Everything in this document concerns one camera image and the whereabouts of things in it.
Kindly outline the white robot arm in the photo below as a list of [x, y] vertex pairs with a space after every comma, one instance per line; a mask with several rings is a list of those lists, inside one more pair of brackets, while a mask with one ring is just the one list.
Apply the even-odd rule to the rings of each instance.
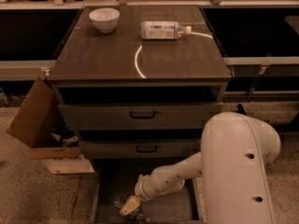
[[280, 149], [279, 135], [268, 123], [222, 112], [206, 123], [199, 152], [140, 176], [120, 214], [129, 216], [143, 202], [201, 176], [207, 224], [277, 224], [264, 166]]

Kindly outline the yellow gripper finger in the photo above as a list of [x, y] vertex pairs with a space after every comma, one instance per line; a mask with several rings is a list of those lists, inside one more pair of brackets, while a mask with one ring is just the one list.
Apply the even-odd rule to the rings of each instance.
[[134, 195], [128, 197], [127, 201], [124, 203], [120, 210], [120, 214], [126, 217], [132, 214], [141, 204], [141, 201]]

